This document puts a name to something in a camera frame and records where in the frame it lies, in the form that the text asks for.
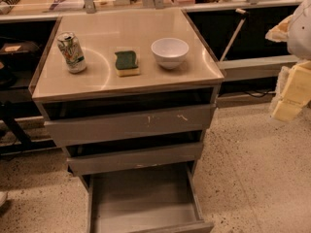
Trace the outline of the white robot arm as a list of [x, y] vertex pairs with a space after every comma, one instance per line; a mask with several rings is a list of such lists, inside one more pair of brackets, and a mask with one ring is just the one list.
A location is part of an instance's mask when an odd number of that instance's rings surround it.
[[298, 61], [283, 66], [278, 76], [270, 115], [280, 121], [293, 120], [311, 101], [311, 0], [304, 0], [294, 13], [270, 29], [265, 38], [286, 42], [287, 50]]

